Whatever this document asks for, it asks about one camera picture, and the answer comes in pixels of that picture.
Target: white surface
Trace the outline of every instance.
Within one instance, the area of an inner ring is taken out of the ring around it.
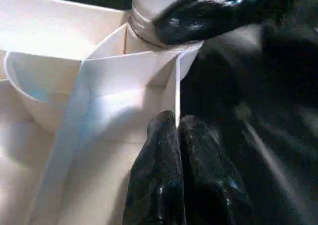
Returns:
[[[5,57],[6,51],[0,50],[0,80],[5,79],[5,74],[3,70],[3,60]]]
[[[55,133],[81,61],[10,52],[4,71],[23,105],[45,130]]]
[[[81,60],[128,17],[63,0],[0,0],[0,49]]]
[[[8,80],[0,81],[0,224],[22,225],[53,143],[24,110]]]

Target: white cup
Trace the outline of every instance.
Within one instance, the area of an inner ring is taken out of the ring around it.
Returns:
[[[55,133],[81,61],[7,53],[4,73],[34,120]]]

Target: white plastic container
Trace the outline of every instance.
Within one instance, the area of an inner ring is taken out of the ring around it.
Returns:
[[[124,30],[129,34],[123,26],[108,39]],[[121,224],[148,121],[172,110],[178,124],[180,79],[201,45],[183,49],[180,58],[180,50],[147,50],[83,62],[29,225]],[[108,46],[105,40],[92,56],[103,56],[100,49]]]

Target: white plastic tray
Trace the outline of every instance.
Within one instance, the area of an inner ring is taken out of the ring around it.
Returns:
[[[0,64],[1,225],[120,224],[148,121],[172,110],[178,124],[180,79],[202,45],[153,48],[123,25],[128,17],[62,0],[0,0],[1,60],[21,52],[82,61],[55,136],[33,121],[41,123],[37,107],[22,104]]]

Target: black rubber glove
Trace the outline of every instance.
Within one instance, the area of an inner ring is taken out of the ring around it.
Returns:
[[[221,53],[207,41],[181,82],[181,113],[207,124],[241,175],[259,224],[315,225],[316,33],[279,31],[266,33],[263,55],[242,49],[245,41],[219,45]]]
[[[130,176],[124,225],[184,225],[183,173],[174,114],[148,125],[148,138]]]
[[[185,116],[179,138],[187,224],[255,224],[241,178],[206,125],[194,116]]]
[[[155,22],[167,45],[205,40],[267,18],[279,18],[292,0],[178,0]]]

